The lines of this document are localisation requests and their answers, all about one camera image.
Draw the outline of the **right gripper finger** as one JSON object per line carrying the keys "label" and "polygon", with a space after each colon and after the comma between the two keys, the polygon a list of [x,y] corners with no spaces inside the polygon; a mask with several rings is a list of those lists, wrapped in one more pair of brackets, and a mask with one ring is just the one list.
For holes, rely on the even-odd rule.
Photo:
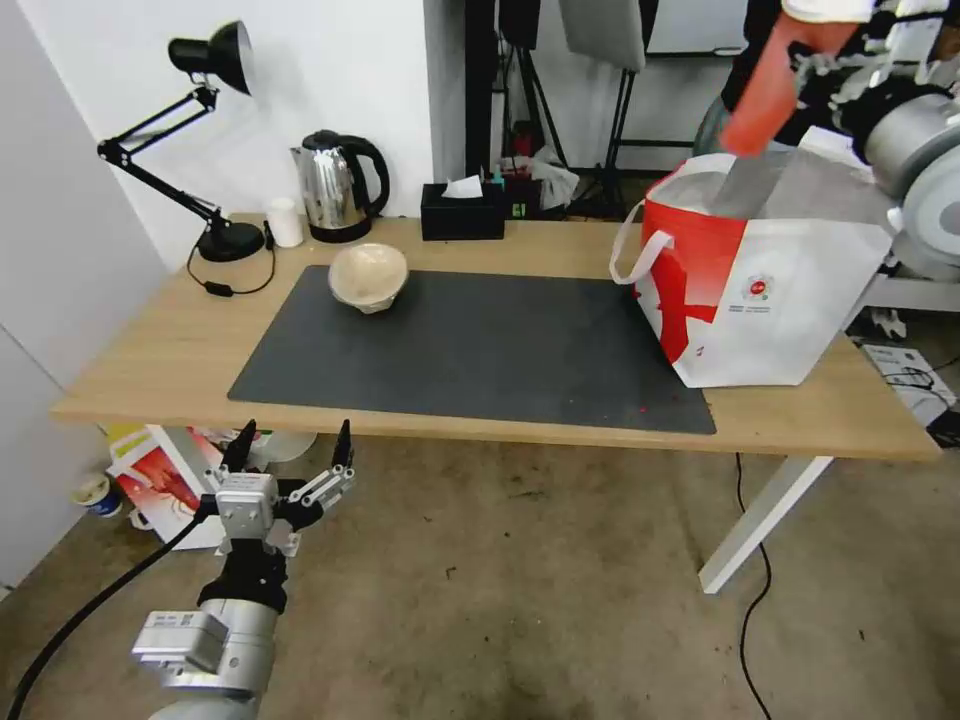
{"label": "right gripper finger", "polygon": [[870,56],[815,52],[799,41],[788,45],[798,107],[838,107],[859,99],[867,89]]}
{"label": "right gripper finger", "polygon": [[948,1],[874,1],[863,50],[889,59],[927,59],[948,11]]}

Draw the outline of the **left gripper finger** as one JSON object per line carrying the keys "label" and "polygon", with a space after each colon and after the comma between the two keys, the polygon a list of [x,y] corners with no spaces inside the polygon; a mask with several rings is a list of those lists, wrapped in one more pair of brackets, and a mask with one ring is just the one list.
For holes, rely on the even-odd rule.
{"label": "left gripper finger", "polygon": [[219,463],[205,471],[211,493],[216,493],[223,483],[234,475],[246,472],[256,434],[256,420],[250,419],[237,435],[227,443]]}
{"label": "left gripper finger", "polygon": [[287,522],[309,527],[327,514],[355,480],[351,424],[345,419],[334,445],[331,466],[287,493]]}

